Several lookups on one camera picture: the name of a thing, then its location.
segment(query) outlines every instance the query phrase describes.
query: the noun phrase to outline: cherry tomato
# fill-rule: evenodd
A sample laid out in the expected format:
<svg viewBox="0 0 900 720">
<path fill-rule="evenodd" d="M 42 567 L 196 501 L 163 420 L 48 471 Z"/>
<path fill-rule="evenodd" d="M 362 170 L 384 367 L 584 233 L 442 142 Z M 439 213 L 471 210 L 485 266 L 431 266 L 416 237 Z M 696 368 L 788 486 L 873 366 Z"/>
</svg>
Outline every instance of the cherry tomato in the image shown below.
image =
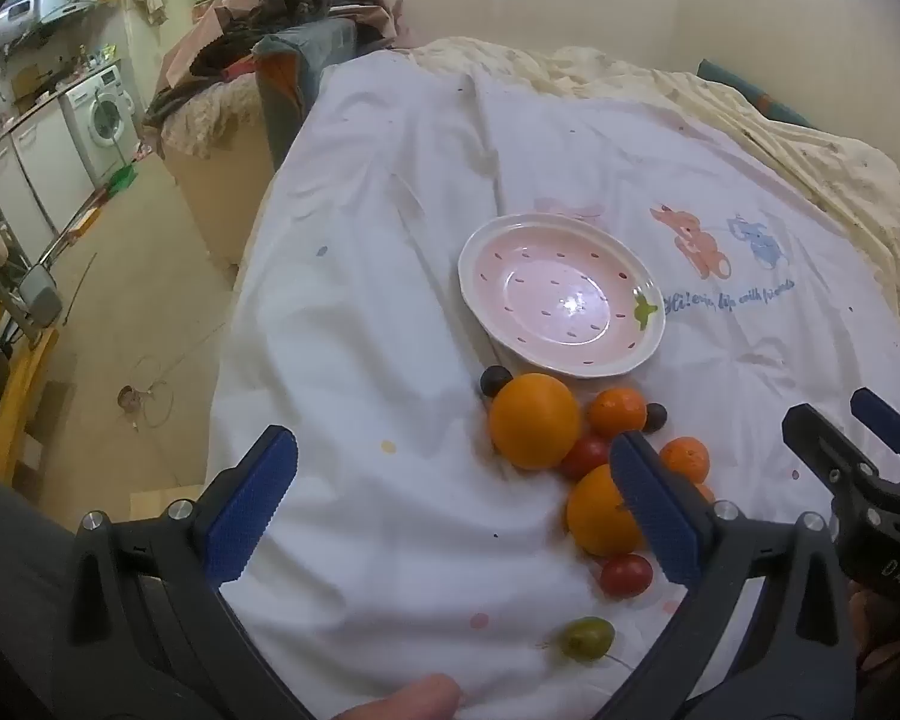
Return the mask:
<svg viewBox="0 0 900 720">
<path fill-rule="evenodd" d="M 600 589 L 611 598 L 635 598 L 653 581 L 653 566 L 642 555 L 611 557 L 600 572 Z"/>
<path fill-rule="evenodd" d="M 610 445 L 600 436 L 583 436 L 577 440 L 560 461 L 559 472 L 575 482 L 583 479 L 597 466 L 603 466 L 610 459 Z"/>
<path fill-rule="evenodd" d="M 643 430 L 647 401 L 631 386 L 612 386 L 590 402 L 586 419 L 594 432 L 610 440 L 624 430 Z"/>
</svg>

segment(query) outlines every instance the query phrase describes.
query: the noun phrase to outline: orange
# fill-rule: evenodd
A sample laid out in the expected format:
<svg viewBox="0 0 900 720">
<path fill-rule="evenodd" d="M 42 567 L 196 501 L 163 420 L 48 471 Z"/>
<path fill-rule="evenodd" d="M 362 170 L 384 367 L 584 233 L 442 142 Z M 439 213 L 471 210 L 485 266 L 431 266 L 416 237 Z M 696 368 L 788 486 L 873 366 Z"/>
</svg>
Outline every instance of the orange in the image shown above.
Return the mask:
<svg viewBox="0 0 900 720">
<path fill-rule="evenodd" d="M 553 376 L 525 373 L 490 403 L 488 424 L 497 451 L 519 469 L 552 469 L 580 437 L 580 406 Z"/>
<path fill-rule="evenodd" d="M 713 490 L 708 488 L 707 485 L 703 485 L 703 484 L 696 485 L 696 488 L 697 488 L 697 490 L 700 491 L 700 495 L 703 495 L 703 497 L 706 498 L 707 503 L 712 504 L 714 501 L 717 500 L 717 496 L 713 494 Z"/>
<path fill-rule="evenodd" d="M 586 410 L 590 427 L 605 439 L 624 430 L 643 430 L 647 424 L 647 401 L 636 389 L 614 386 L 597 395 Z"/>
<path fill-rule="evenodd" d="M 701 485 L 710 472 L 710 453 L 703 442 L 690 436 L 666 443 L 660 450 L 660 460 L 668 469 L 685 476 L 695 485 Z"/>
<path fill-rule="evenodd" d="M 570 490 L 566 517 L 577 546 L 591 555 L 626 555 L 644 543 L 607 464 L 590 471 Z"/>
</svg>

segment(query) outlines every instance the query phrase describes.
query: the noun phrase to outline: small orange tomato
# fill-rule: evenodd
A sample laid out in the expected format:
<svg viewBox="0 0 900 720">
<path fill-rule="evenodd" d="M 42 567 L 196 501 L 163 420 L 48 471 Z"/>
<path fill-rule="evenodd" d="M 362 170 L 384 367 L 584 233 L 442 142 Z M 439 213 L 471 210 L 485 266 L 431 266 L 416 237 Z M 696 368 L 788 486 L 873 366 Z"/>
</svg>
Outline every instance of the small orange tomato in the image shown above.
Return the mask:
<svg viewBox="0 0 900 720">
<path fill-rule="evenodd" d="M 611 440 L 624 430 L 643 430 L 647 401 L 631 386 L 612 386 L 593 399 L 586 418 L 594 431 Z"/>
<path fill-rule="evenodd" d="M 660 460 L 668 469 L 685 476 L 695 485 L 701 485 L 710 472 L 710 453 L 703 442 L 690 436 L 667 442 L 660 450 Z"/>
</svg>

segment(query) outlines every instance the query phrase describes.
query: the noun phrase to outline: green leaf design on plate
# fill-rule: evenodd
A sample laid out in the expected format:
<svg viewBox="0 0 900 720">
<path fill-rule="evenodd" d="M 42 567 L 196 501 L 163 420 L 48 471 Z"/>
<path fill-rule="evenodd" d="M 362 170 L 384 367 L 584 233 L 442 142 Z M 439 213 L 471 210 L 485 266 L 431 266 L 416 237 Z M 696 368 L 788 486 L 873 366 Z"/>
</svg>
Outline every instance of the green leaf design on plate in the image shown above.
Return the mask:
<svg viewBox="0 0 900 720">
<path fill-rule="evenodd" d="M 650 321 L 650 314 L 659 310 L 659 306 L 648 303 L 647 298 L 641 292 L 636 293 L 636 308 L 634 309 L 634 319 L 640 322 L 640 332 L 647 329 L 647 322 Z"/>
</svg>

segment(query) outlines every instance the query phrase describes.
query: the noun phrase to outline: pink plate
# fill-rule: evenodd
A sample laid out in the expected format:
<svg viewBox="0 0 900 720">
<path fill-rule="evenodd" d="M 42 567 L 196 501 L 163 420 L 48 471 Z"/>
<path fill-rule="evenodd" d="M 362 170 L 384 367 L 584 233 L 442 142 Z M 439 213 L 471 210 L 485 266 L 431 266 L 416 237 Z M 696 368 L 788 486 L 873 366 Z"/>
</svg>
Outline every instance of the pink plate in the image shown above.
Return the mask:
<svg viewBox="0 0 900 720">
<path fill-rule="evenodd" d="M 490 220 L 458 261 L 487 333 L 534 365 L 580 378 L 633 370 L 659 346 L 663 296 L 604 231 L 554 214 Z"/>
</svg>

